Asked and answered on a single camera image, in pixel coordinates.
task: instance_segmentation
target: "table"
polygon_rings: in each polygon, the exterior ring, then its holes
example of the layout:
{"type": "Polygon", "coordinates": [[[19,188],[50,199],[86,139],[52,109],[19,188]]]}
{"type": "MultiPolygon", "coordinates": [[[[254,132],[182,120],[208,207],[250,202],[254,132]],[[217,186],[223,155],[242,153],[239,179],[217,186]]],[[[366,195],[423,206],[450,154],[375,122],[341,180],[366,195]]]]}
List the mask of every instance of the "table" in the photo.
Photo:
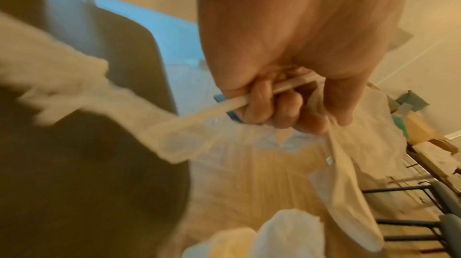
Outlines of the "table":
{"type": "MultiPolygon", "coordinates": [[[[152,35],[75,0],[0,0],[0,11],[109,62],[108,78],[175,112],[152,35]]],[[[75,112],[52,127],[0,88],[2,257],[155,257],[187,204],[188,163],[171,165],[111,120],[75,112]]]]}

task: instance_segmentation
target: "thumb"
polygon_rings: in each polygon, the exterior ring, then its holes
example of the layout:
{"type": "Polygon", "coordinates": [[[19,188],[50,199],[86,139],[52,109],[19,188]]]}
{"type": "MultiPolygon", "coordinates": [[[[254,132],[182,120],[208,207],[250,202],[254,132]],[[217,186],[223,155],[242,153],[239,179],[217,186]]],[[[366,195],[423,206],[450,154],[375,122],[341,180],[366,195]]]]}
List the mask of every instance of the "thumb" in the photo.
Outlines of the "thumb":
{"type": "Polygon", "coordinates": [[[351,124],[352,114],[362,97],[368,77],[368,74],[363,74],[342,79],[326,79],[324,105],[339,125],[351,124]]]}

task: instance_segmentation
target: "hand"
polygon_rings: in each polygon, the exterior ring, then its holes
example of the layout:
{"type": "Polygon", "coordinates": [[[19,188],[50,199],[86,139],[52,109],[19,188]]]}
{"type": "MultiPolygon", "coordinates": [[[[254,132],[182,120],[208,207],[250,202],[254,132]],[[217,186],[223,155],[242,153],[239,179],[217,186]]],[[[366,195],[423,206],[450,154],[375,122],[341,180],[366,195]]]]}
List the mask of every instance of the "hand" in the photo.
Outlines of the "hand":
{"type": "Polygon", "coordinates": [[[340,125],[382,59],[404,0],[198,0],[202,48],[227,98],[250,93],[245,123],[314,134],[324,116],[305,106],[315,86],[272,96],[272,83],[309,71],[326,78],[324,105],[340,125]]]}

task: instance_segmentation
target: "dark table surface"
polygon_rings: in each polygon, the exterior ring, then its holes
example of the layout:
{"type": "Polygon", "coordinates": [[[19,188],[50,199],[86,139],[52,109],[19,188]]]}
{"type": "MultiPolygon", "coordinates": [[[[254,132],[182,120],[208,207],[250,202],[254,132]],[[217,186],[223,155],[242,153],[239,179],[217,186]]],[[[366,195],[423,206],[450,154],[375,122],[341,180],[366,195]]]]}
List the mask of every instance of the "dark table surface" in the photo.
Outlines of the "dark table surface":
{"type": "MultiPolygon", "coordinates": [[[[175,112],[155,40],[137,23],[75,0],[0,0],[0,11],[106,59],[112,82],[175,112]]],[[[184,212],[188,163],[159,159],[102,116],[34,126],[19,95],[0,87],[0,256],[155,257],[184,212]]]]}

